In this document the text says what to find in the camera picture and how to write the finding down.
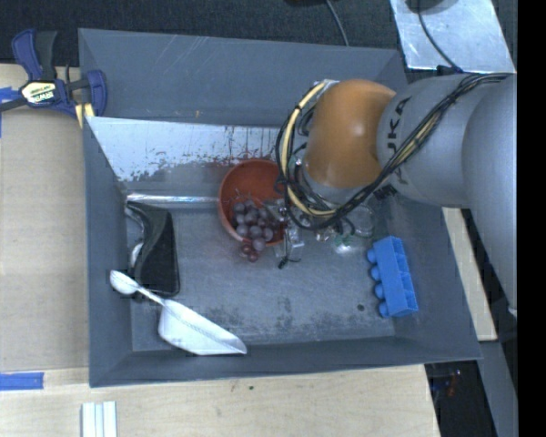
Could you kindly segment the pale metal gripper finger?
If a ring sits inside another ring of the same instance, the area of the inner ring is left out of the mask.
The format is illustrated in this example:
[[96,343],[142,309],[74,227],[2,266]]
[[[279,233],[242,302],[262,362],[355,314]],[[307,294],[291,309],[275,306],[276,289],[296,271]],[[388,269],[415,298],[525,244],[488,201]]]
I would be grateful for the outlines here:
[[281,227],[287,227],[293,222],[292,208],[286,204],[283,198],[269,200],[268,212]]
[[305,248],[302,228],[287,226],[283,240],[277,246],[278,268],[284,269],[289,263],[300,262]]

